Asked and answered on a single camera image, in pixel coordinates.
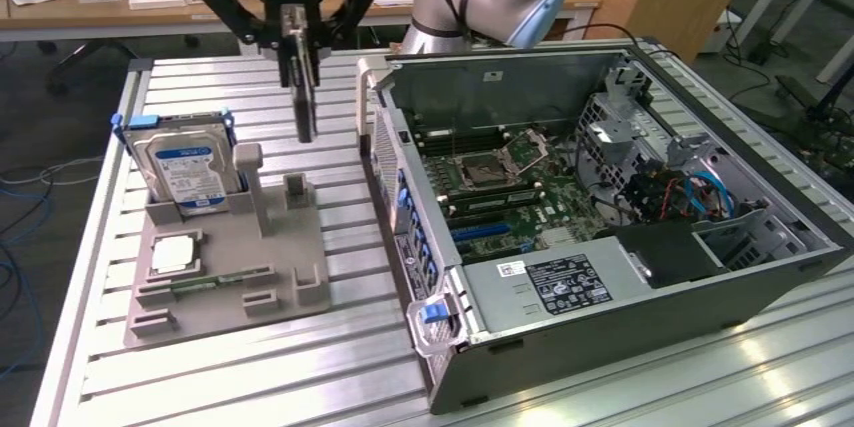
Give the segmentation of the green graphics card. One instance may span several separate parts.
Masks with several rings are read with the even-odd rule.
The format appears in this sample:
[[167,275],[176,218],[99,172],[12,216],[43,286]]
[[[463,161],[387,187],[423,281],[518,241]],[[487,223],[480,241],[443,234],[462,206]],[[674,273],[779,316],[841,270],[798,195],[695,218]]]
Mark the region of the green graphics card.
[[311,143],[318,135],[318,62],[306,9],[300,4],[283,4],[280,7],[280,38],[278,65],[282,86],[290,89],[298,140],[300,143]]

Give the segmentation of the CPU socket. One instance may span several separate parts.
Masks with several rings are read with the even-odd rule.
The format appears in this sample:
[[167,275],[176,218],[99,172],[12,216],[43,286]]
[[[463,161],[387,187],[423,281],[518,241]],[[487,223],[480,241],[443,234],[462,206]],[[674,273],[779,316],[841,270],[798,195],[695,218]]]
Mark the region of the CPU socket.
[[507,184],[508,173],[494,152],[460,156],[455,162],[467,188],[476,189]]

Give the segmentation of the metal socket cover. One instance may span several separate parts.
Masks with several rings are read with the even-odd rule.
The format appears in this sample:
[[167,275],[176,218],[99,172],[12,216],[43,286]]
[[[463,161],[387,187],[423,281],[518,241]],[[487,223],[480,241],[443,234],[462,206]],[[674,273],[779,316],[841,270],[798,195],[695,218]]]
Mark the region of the metal socket cover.
[[550,149],[544,134],[532,127],[523,129],[506,145],[506,150],[516,163],[530,163],[547,156]]

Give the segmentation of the perforated metal disk bay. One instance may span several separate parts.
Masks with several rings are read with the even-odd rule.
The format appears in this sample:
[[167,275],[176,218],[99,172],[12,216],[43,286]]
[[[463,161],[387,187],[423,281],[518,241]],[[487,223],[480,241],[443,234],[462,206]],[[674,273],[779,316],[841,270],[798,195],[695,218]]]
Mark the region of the perforated metal disk bay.
[[667,161],[675,131],[647,103],[651,84],[638,67],[616,67],[587,100],[575,129],[576,173],[587,185],[621,189],[647,162]]

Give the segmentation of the green RAM stick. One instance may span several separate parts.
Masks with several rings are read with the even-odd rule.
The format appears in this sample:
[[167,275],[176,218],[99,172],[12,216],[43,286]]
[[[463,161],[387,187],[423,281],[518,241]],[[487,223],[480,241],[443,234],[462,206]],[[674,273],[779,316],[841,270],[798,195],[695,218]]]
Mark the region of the green RAM stick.
[[446,208],[452,213],[463,214],[464,212],[536,204],[543,196],[544,194],[539,190],[495,193],[451,200]]
[[168,281],[164,285],[164,288],[175,294],[214,290],[222,287],[240,284],[252,275],[266,274],[267,272],[268,268],[254,268],[235,273],[208,275],[189,279]]

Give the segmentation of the blue expansion slot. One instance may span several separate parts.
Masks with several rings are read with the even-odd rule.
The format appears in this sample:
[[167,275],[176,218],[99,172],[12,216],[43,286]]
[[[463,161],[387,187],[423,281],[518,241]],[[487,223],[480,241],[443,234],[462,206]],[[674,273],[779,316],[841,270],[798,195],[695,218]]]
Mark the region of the blue expansion slot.
[[459,243],[492,236],[500,236],[507,234],[510,231],[510,225],[507,223],[499,222],[454,229],[451,231],[451,238],[455,243]]

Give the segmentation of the green motherboard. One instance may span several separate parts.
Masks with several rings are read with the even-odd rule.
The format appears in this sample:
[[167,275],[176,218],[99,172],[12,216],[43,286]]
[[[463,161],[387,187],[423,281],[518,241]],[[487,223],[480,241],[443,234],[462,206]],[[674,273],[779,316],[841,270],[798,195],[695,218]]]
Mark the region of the green motherboard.
[[[530,163],[516,163],[506,145],[528,127],[544,134],[550,153]],[[590,193],[575,177],[570,164],[572,150],[546,125],[499,125],[463,132],[451,129],[419,130],[415,132],[415,146],[450,234],[462,227],[499,222],[511,227],[504,235],[454,242],[464,262],[475,263],[546,250],[539,234],[554,227],[568,227],[584,241],[591,240],[606,228],[606,220],[590,201]],[[470,189],[463,185],[455,160],[483,152],[498,155],[508,173],[508,181],[506,185]],[[539,190],[544,194],[539,203],[463,214],[452,213],[446,208],[451,200],[524,190]]]

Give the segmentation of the silver CPU chip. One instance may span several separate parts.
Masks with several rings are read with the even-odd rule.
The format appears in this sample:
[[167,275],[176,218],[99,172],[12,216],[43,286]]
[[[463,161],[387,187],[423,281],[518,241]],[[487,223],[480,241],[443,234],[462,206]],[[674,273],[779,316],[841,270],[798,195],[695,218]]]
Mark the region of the silver CPU chip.
[[195,239],[189,236],[159,239],[152,249],[152,272],[165,275],[185,271],[195,261],[195,247]]

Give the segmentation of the silver chipset heat sink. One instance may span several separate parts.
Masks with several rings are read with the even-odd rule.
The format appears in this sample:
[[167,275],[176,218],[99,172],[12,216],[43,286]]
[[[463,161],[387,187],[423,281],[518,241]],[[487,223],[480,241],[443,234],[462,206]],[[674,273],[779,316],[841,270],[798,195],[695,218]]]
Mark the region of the silver chipset heat sink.
[[584,241],[568,227],[560,226],[546,229],[539,234],[539,241],[544,249],[551,249],[560,245],[572,245]]

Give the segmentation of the grey parts rack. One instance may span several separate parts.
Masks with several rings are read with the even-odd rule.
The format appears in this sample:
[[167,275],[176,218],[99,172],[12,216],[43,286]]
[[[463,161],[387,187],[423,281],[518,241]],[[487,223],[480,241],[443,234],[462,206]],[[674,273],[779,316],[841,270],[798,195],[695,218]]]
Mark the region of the grey parts rack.
[[[231,194],[223,211],[187,217],[172,203],[148,203],[140,234],[124,345],[147,348],[232,332],[324,312],[331,287],[316,191],[304,174],[279,184],[260,183],[263,150],[236,146],[234,166],[248,188]],[[195,261],[185,271],[151,270],[159,239],[195,239]],[[240,284],[175,294],[168,281],[268,268]]]

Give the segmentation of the silver power supply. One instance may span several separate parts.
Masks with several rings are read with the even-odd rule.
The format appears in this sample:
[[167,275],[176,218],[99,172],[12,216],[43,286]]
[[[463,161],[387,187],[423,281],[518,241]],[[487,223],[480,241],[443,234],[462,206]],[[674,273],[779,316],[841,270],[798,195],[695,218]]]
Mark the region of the silver power supply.
[[490,333],[564,320],[653,292],[614,236],[466,265],[463,273]]

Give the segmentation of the plain metal disk bay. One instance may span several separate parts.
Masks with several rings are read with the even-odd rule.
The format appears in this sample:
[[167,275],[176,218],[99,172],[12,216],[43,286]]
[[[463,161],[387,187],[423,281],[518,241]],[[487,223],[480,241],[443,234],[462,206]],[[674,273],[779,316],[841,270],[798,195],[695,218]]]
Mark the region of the plain metal disk bay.
[[805,254],[807,245],[766,209],[734,219],[693,225],[695,234],[730,271]]

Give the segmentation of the black open PC case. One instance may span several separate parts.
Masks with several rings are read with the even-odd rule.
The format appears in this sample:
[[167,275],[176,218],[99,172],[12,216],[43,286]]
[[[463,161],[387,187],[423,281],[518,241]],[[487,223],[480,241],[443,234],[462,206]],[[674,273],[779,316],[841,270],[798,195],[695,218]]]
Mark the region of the black open PC case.
[[[575,129],[611,69],[653,79],[655,117],[675,131],[667,161],[650,161],[621,189],[584,184]],[[358,64],[363,164],[392,266],[428,407],[446,413],[745,323],[795,287],[854,260],[854,228],[818,204],[823,186],[786,177],[773,139],[674,57],[627,41],[528,50],[412,56],[374,54]],[[479,322],[463,267],[415,146],[419,130],[538,123],[571,148],[570,164],[606,220],[591,240],[616,237],[653,292],[612,306],[499,333]],[[407,206],[396,205],[398,171]],[[693,225],[766,209],[807,245],[805,254],[730,271]],[[427,285],[414,231],[427,236],[438,285]],[[426,304],[448,318],[422,320]]]

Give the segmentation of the hard disk blue bracket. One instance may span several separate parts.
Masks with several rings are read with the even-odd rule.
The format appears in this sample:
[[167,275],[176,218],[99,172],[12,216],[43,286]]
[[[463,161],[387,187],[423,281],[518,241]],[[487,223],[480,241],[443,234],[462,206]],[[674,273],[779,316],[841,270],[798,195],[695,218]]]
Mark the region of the hard disk blue bracket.
[[226,208],[244,190],[234,166],[234,116],[226,109],[179,115],[111,118],[112,133],[143,175],[149,198],[172,202],[185,216]]

